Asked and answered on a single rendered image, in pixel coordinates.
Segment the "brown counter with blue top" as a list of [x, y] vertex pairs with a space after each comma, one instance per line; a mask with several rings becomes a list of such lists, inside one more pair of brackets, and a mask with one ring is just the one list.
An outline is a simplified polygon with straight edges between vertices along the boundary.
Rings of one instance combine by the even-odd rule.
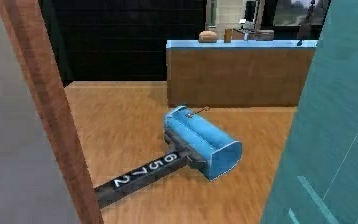
[[168, 104], [293, 107], [298, 104], [316, 47], [315, 40], [169, 40]]

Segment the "silver sink faucet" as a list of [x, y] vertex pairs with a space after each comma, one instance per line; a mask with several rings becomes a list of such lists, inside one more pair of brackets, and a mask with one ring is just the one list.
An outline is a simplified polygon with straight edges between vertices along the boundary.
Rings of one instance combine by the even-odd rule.
[[243, 39], [248, 41], [255, 35], [255, 24], [246, 19], [240, 19], [239, 31], [243, 34]]

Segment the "blue mailbox on black post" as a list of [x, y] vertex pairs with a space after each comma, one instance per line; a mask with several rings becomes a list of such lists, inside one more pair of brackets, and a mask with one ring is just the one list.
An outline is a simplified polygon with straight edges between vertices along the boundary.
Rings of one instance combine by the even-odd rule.
[[164, 115], [163, 129], [168, 151], [96, 187], [95, 195], [100, 208], [185, 166], [200, 171], [207, 180], [213, 181], [236, 167], [242, 157], [241, 141], [184, 105]]

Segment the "brown bread loaf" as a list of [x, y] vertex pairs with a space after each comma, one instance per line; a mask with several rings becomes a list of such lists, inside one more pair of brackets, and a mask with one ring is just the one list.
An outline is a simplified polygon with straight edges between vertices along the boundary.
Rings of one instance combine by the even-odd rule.
[[198, 42], [199, 43], [215, 43], [218, 40], [218, 35], [210, 30], [202, 31], [199, 34]]

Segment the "brown box on counter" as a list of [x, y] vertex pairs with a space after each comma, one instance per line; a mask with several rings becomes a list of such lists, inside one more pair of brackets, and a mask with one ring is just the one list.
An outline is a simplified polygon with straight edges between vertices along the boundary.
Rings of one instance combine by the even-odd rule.
[[274, 39], [273, 30], [257, 30], [255, 32], [255, 39], [257, 41], [272, 41]]

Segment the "window with outdoor view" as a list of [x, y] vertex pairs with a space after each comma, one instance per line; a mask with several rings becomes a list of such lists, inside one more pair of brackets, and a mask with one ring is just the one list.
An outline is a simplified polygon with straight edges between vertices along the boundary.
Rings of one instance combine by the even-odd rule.
[[278, 0], [273, 25], [301, 25], [305, 21], [312, 1], [315, 4], [311, 15], [311, 23], [313, 25], [322, 25], [331, 0]]

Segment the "brown wooden door frame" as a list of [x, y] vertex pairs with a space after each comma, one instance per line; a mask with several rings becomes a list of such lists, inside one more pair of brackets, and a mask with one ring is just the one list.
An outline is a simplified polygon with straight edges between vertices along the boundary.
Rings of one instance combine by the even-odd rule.
[[0, 0], [0, 16], [82, 224], [104, 224], [37, 0]]

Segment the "dark spatula on counter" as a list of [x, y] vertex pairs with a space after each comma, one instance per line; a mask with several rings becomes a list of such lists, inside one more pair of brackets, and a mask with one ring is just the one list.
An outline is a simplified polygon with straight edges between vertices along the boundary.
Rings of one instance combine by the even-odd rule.
[[303, 41], [310, 36], [311, 33], [311, 17], [313, 16], [315, 8], [315, 0], [311, 0], [305, 19], [300, 24], [300, 28], [297, 34], [297, 45], [301, 46]]

